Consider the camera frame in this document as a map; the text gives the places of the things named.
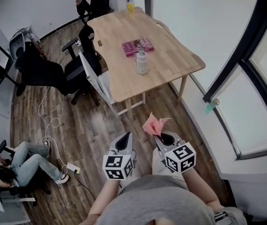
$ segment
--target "gray t-shirt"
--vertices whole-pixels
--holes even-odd
[[[178,225],[246,225],[243,213],[224,208],[216,214],[171,176],[147,175],[125,187],[98,218],[97,225],[144,225],[165,218]]]

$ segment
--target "floor plank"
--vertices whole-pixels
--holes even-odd
[[[73,23],[60,30],[62,34],[74,38],[82,28],[82,22]],[[61,48],[69,41],[59,33],[54,33],[41,42],[49,60],[60,62],[65,55]],[[63,66],[70,58],[68,54],[61,62]],[[102,61],[103,71],[107,70]],[[22,96],[13,98],[11,117],[11,144],[18,146],[22,141],[41,143],[46,126],[38,115],[38,106],[47,87],[27,87]],[[196,170],[212,187],[223,205],[233,203],[223,180],[218,176],[214,163],[199,136],[194,124],[183,106],[176,102],[177,96],[170,87],[164,85],[146,93],[146,104],[133,109],[134,122],[131,123],[124,114],[117,119],[108,105],[98,96],[100,106],[95,107],[90,94],[80,97],[75,106],[71,105],[73,96],[64,97],[55,88],[48,90],[41,105],[40,112],[46,122],[53,118],[60,119],[59,128],[48,128],[47,135],[58,144],[61,159],[79,166],[81,182],[97,196],[104,185],[105,175],[102,171],[102,158],[110,142],[117,136],[130,131],[133,133],[134,149],[144,174],[151,173],[154,139],[145,134],[142,125],[150,113],[157,118],[170,117],[165,129],[178,133],[182,139],[190,142],[197,152]],[[125,108],[117,104],[120,111]],[[50,161],[61,168],[62,163],[52,142]],[[47,179],[51,195],[42,190],[34,192],[38,206],[25,203],[26,211],[33,224],[78,224],[82,222],[93,203],[93,197],[74,178],[70,172],[70,181],[61,186]]]

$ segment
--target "bottle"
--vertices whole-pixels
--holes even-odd
[[[130,13],[133,13],[133,12],[134,12],[134,2],[133,2],[133,0],[130,0],[130,1],[127,3],[127,10],[128,10]]]
[[[210,111],[212,111],[217,105],[219,105],[219,100],[217,98],[215,98],[214,100],[212,100],[209,105],[207,105],[205,112],[209,113]]]
[[[140,49],[134,56],[138,74],[146,74],[148,72],[147,53]]]

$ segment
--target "blue jeans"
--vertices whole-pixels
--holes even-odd
[[[16,180],[21,187],[28,185],[35,175],[38,167],[48,174],[53,180],[60,180],[63,173],[57,167],[48,162],[45,158],[48,155],[48,149],[45,144],[33,145],[28,142],[22,142],[16,149],[10,168],[16,173]]]

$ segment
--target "pink cloth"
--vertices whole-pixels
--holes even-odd
[[[147,121],[144,123],[143,129],[151,136],[161,136],[163,125],[169,119],[170,118],[161,118],[160,120],[157,120],[157,118],[151,113]]]

